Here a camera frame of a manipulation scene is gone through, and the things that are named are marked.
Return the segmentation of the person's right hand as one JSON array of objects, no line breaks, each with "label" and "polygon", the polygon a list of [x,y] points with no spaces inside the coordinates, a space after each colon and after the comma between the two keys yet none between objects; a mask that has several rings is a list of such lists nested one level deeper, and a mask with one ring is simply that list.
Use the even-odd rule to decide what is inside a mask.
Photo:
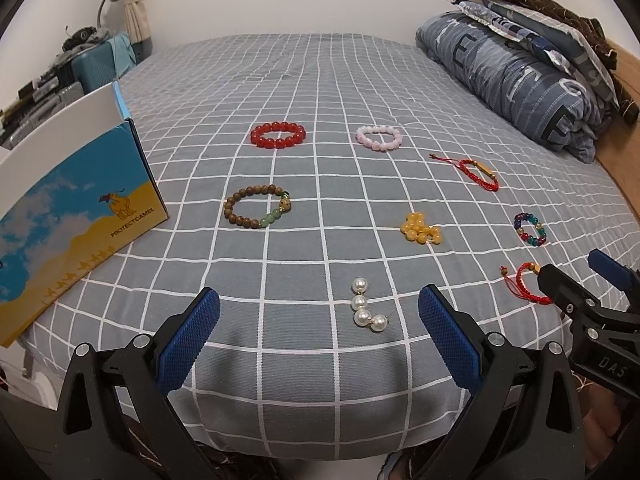
[{"label": "person's right hand", "polygon": [[588,411],[582,419],[582,426],[586,440],[586,468],[594,471],[616,447],[614,436],[622,424],[625,399],[596,384],[588,387],[588,396]]}]

